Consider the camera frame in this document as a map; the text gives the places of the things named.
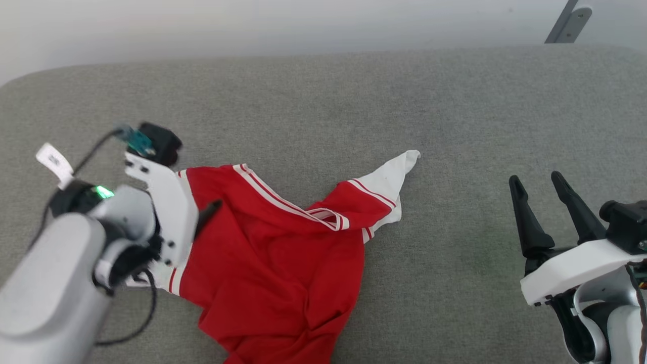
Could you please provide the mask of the red and white garment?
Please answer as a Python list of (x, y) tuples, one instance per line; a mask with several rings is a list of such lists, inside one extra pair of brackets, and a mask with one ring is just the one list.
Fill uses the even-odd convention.
[(419, 151), (343, 180), (307, 209), (282, 198), (247, 164), (176, 173), (199, 209), (220, 209), (177, 267), (155, 263), (156, 287), (201, 308), (199, 328), (224, 364), (330, 364), (358, 300), (364, 247), (400, 221), (399, 197)]

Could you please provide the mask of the grey metal wall bracket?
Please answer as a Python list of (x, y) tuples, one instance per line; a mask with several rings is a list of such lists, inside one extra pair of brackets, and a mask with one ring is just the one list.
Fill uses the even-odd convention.
[(578, 5), (579, 0), (568, 0), (544, 44), (575, 43), (592, 16), (592, 8)]

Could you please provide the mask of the grey fabric sofa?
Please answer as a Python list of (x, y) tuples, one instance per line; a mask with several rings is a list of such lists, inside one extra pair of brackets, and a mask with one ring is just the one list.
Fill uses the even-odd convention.
[(307, 208), (407, 150), (402, 220), (365, 250), (338, 364), (573, 364), (552, 309), (528, 306), (508, 180), (556, 245), (578, 235), (557, 170), (597, 213), (647, 200), (647, 54), (585, 44), (76, 65), (0, 86), (0, 287), (56, 177), (113, 127), (184, 143), (178, 168), (246, 163)]

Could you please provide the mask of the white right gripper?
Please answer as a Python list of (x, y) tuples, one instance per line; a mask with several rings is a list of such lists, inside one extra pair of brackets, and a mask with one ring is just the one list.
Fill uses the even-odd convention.
[[(647, 259), (647, 252), (631, 254), (605, 239), (605, 226), (560, 172), (553, 171), (551, 181), (559, 200), (568, 209), (580, 246), (548, 259), (520, 280), (525, 301), (531, 306), (544, 301), (547, 296), (557, 296), (627, 263)], [(509, 177), (509, 189), (522, 255), (532, 259), (552, 250), (554, 240), (537, 221), (529, 206), (526, 189), (517, 175)]]

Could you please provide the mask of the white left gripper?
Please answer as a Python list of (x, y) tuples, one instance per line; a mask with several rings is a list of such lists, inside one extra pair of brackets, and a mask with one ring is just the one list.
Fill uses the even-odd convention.
[(159, 235), (164, 242), (160, 252), (162, 262), (172, 267), (182, 265), (194, 239), (219, 212), (222, 200), (212, 201), (198, 211), (188, 181), (171, 168), (129, 152), (125, 153), (125, 159), (130, 163), (125, 173), (145, 182), (152, 198)]

